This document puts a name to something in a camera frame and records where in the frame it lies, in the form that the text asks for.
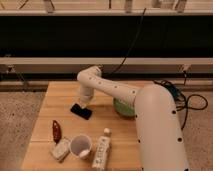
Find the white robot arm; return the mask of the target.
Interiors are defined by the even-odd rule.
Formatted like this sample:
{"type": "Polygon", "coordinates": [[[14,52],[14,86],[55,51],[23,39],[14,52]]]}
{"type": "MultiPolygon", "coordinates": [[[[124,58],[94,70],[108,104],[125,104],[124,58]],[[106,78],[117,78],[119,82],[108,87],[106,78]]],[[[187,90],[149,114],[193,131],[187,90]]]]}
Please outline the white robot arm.
{"type": "Polygon", "coordinates": [[[83,104],[99,90],[134,108],[142,171],[190,171],[175,101],[166,88],[104,79],[98,66],[80,71],[77,80],[83,104]]]}

